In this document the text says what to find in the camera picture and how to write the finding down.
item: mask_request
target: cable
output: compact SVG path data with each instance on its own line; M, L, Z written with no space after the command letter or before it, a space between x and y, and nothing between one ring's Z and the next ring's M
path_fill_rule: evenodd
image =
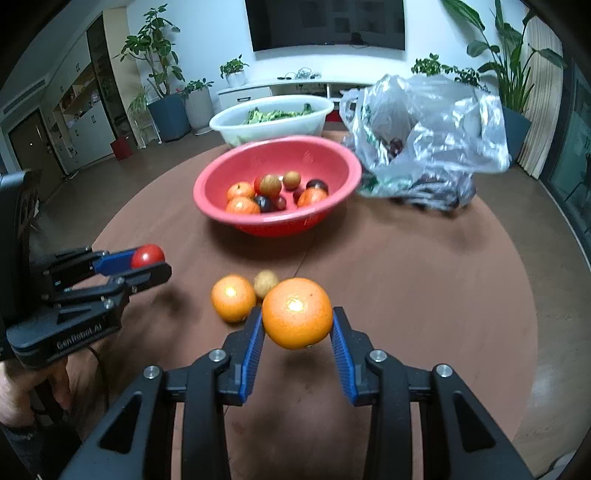
M107 379L107 370L103 365L103 362L100 360L99 354L96 353L96 350L92 348L90 345L87 345L86 348L91 351L91 353L95 356L96 362L99 364L99 372L100 376L103 379L103 396L105 398L105 413L109 411L109 380Z

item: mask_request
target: metal screw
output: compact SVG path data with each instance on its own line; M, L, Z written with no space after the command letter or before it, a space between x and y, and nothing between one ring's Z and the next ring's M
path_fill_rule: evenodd
M450 367L449 365L441 364L441 365L438 365L437 366L437 368L435 369L435 371L437 372L437 374L440 377L447 378L447 377L451 377L452 376L453 368Z
M160 367L156 365L150 365L149 367L144 368L144 377L149 378L152 380L160 375Z
M216 348L215 350L212 350L211 352L209 352L209 359L212 362L221 362L225 358L226 358L226 352L224 352L220 348Z
M372 350L369 353L369 357L374 362L380 363L380 362L383 362L384 360L387 359L388 354L386 352L384 352L383 350Z

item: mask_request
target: white wall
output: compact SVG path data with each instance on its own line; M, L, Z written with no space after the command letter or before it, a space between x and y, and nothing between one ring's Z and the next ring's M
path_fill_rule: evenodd
M494 0L466 0L480 13L486 36L498 42L494 28ZM525 6L519 0L503 0L505 21L520 30ZM154 0L135 0L128 6L129 30L135 34L142 26L143 14L155 6ZM250 64L250 80L273 79L301 67L321 72L323 78L348 77L359 82L375 82L385 73L411 75L416 58L439 53L443 63L459 67L479 67L487 61L466 54L466 45L477 38L471 28L460 29L443 8L440 0L405 0L406 50L354 48L351 46L290 47L254 53L244 0L169 0L164 18L181 29L170 39L179 56L179 66L189 80L207 77L214 80L212 93L227 88L220 78L219 66L242 54ZM148 82L147 65L139 61L142 81Z

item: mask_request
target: white plastic basin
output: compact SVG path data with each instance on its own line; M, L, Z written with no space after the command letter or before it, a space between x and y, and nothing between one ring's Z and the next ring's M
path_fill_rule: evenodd
M302 111L306 103L310 104L314 113L261 124L244 125L248 112L255 107L258 107L262 113L273 110L291 112ZM230 107L214 116L209 126L220 132L228 145L237 147L248 142L289 135L320 135L326 115L334 109L334 103L328 98L314 95L278 95Z

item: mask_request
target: door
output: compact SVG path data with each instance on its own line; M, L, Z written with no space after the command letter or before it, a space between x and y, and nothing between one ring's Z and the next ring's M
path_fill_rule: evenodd
M41 113L35 110L8 134L22 169L40 169L39 199L45 201L60 185L64 173L49 142Z
M94 160L98 160L113 153L111 143L115 141L115 136L101 103L97 103L91 108L88 114L92 122L92 138L95 142L94 152L96 158Z
M70 128L70 138L74 144L77 154L73 157L73 162L76 168L83 167L87 163L93 161L94 152L91 132L90 112L86 112L80 119Z

